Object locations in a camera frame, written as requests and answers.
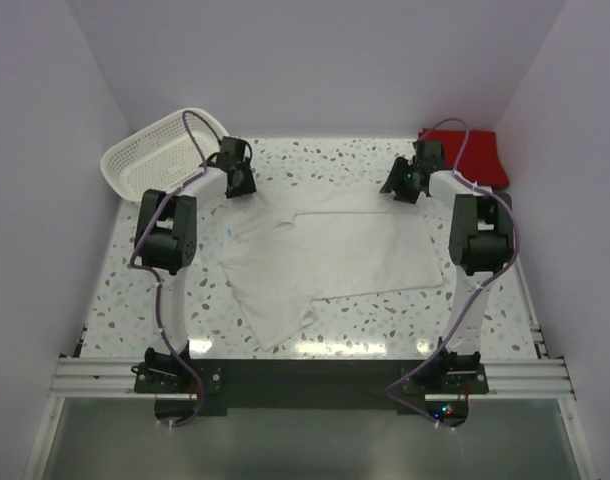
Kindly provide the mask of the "white t shirt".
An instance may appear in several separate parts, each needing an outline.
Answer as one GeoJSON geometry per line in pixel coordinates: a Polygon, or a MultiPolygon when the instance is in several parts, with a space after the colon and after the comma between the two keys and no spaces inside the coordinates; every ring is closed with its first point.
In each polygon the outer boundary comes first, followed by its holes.
{"type": "Polygon", "coordinates": [[[233,199],[228,214],[221,265],[264,350],[313,323],[315,301],[443,282],[420,204],[331,188],[233,199]]]}

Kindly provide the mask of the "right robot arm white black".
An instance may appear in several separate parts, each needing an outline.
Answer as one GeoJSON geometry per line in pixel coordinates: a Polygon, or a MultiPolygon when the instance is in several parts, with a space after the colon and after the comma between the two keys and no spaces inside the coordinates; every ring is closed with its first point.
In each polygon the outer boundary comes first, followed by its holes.
{"type": "Polygon", "coordinates": [[[511,198],[448,169],[444,147],[436,140],[416,141],[410,160],[396,158],[380,192],[410,204],[425,195],[452,211],[448,253],[456,281],[451,316],[436,351],[405,378],[454,392],[466,374],[478,372],[491,284],[516,261],[511,198]]]}

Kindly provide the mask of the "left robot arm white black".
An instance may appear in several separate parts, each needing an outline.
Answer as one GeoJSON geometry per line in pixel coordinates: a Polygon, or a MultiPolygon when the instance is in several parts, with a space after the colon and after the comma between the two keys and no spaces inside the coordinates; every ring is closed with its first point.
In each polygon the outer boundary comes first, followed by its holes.
{"type": "Polygon", "coordinates": [[[198,171],[166,189],[145,190],[141,197],[129,266],[154,279],[153,341],[134,373],[138,382],[170,392],[199,395],[203,381],[190,364],[185,326],[187,271],[198,250],[198,207],[214,198],[236,198],[256,191],[250,143],[224,136],[204,157],[198,171]]]}

